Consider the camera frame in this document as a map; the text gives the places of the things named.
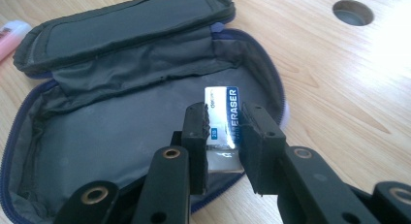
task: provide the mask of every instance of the table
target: table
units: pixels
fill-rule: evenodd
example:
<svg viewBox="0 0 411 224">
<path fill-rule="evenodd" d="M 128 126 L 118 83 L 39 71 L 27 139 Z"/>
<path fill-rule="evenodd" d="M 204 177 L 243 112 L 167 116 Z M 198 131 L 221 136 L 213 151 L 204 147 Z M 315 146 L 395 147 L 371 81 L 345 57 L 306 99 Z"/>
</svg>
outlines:
<svg viewBox="0 0 411 224">
<path fill-rule="evenodd" d="M 0 0 L 0 25 L 21 19 L 36 26 L 123 1 Z M 411 0 L 354 0 L 372 10 L 365 26 L 334 15 L 340 0 L 233 1 L 237 16 L 227 27 L 259 41 L 283 80 L 289 145 L 317 150 L 343 181 L 366 192 L 382 180 L 411 184 Z M 352 6 L 339 8 L 357 10 Z M 19 72 L 11 55 L 1 62 L 0 153 L 21 102 L 39 83 Z M 0 220 L 10 222 L 3 212 Z M 276 197 L 254 195 L 244 177 L 191 222 L 281 220 Z"/>
</svg>

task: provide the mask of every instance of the wooden tabletop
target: wooden tabletop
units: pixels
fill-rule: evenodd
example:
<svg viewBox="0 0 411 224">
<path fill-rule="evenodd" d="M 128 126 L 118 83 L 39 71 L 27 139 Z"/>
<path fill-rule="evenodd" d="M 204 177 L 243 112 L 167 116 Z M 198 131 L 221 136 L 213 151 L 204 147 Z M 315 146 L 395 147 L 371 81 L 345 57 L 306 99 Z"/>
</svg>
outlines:
<svg viewBox="0 0 411 224">
<path fill-rule="evenodd" d="M 0 0 L 0 25 L 36 26 L 124 1 Z M 317 150 L 342 180 L 367 192 L 383 180 L 411 184 L 411 0 L 353 0 L 372 10 L 365 26 L 334 15 L 340 0 L 233 1 L 237 16 L 228 27 L 259 41 L 283 80 L 289 145 Z M 40 82 L 19 72 L 12 55 L 1 62 L 0 153 L 21 102 Z M 9 222 L 3 212 L 0 221 Z M 191 221 L 281 222 L 276 198 L 254 195 L 246 177 Z"/>
</svg>

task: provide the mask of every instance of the pink marker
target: pink marker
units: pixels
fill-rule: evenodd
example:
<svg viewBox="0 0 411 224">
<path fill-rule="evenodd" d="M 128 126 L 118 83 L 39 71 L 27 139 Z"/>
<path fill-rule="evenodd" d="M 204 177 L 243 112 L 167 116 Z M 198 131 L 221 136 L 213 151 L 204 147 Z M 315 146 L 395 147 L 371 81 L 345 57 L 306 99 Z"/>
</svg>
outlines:
<svg viewBox="0 0 411 224">
<path fill-rule="evenodd" d="M 0 61 L 16 49 L 31 26 L 21 20 L 7 22 L 0 29 Z"/>
</svg>

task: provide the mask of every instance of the wooden table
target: wooden table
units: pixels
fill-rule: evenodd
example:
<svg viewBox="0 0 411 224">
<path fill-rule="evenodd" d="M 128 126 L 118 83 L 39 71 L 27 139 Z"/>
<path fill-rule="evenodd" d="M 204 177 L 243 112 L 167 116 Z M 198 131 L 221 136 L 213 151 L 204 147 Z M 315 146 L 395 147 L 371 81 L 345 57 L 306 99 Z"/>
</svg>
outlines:
<svg viewBox="0 0 411 224">
<path fill-rule="evenodd" d="M 36 26 L 127 0 L 0 0 L 0 25 Z M 317 150 L 347 183 L 372 192 L 382 180 L 411 184 L 411 0 L 355 0 L 373 11 L 366 26 L 335 17 L 340 0 L 233 0 L 228 27 L 250 33 L 283 79 L 290 145 Z M 27 93 L 10 55 L 0 64 L 0 151 Z M 8 223 L 2 212 L 2 223 Z M 192 223 L 279 223 L 274 196 L 248 179 L 192 216 Z"/>
</svg>

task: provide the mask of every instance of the blue logo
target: blue logo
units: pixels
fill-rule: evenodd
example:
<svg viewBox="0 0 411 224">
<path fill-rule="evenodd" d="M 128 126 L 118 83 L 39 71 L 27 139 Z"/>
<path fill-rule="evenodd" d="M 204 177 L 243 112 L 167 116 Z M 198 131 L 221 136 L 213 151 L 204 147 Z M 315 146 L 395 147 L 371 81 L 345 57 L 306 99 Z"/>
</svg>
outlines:
<svg viewBox="0 0 411 224">
<path fill-rule="evenodd" d="M 217 140 L 218 139 L 217 128 L 211 128 L 211 139 L 212 140 Z"/>
</svg>

